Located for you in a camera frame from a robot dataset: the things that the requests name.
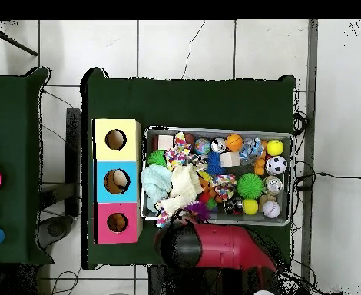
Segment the pink box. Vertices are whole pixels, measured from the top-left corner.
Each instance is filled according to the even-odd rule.
[[[97,204],[98,244],[129,244],[138,242],[142,231],[139,203]],[[114,232],[108,226],[112,214],[123,214],[126,226],[123,231]]]

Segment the yellow box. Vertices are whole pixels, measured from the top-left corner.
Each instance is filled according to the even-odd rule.
[[[94,119],[97,161],[139,161],[141,125],[134,119]]]

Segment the gray bin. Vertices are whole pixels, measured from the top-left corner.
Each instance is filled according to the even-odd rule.
[[[283,191],[276,196],[277,203],[280,205],[281,212],[277,218],[267,218],[263,213],[256,213],[254,215],[229,215],[224,212],[223,205],[219,204],[219,211],[211,213],[210,223],[216,224],[242,224],[242,225],[265,225],[265,226],[284,226],[291,218],[292,209],[292,189],[295,178],[295,141],[291,134],[276,133],[276,132],[258,132],[258,131],[235,131],[235,130],[220,130],[220,129],[199,129],[199,128],[176,128],[176,127],[148,127],[144,132],[144,141],[142,147],[143,164],[142,168],[147,166],[146,158],[152,152],[152,137],[156,134],[170,134],[175,135],[177,132],[183,131],[184,133],[190,133],[197,140],[198,138],[207,138],[213,140],[214,138],[226,138],[229,134],[239,134],[242,138],[258,137],[262,141],[269,141],[272,139],[278,139],[284,144],[284,152],[281,154],[287,160],[289,167],[282,174],[277,175],[283,182]],[[253,165],[248,164],[239,167],[227,167],[225,173],[234,174],[237,179],[248,172],[253,173]],[[141,188],[141,216],[146,220],[156,220],[157,214],[149,211],[146,205],[147,195],[144,189]]]

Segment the orange ball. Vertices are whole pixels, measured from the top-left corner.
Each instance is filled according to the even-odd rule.
[[[238,134],[229,134],[226,138],[226,146],[229,151],[239,151],[243,146],[243,139]]]

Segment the green tablecloth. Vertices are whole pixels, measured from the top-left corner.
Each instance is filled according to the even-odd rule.
[[[25,76],[0,75],[0,263],[48,264],[35,231],[39,211],[40,88],[45,68]]]
[[[83,230],[88,232],[88,239],[82,237],[82,253],[83,258],[88,255],[88,266],[161,264],[153,247],[158,229],[152,221],[144,221],[136,244],[94,244],[91,119],[133,118],[141,123],[143,130],[149,125],[165,125],[292,134],[294,87],[292,76],[279,81],[158,81],[106,78],[101,69],[90,69],[81,83],[83,146],[88,147],[88,155],[83,157],[82,163],[82,184],[84,198],[89,198],[88,221],[83,214]],[[283,259],[290,261],[290,224],[249,228],[264,240],[274,240]]]

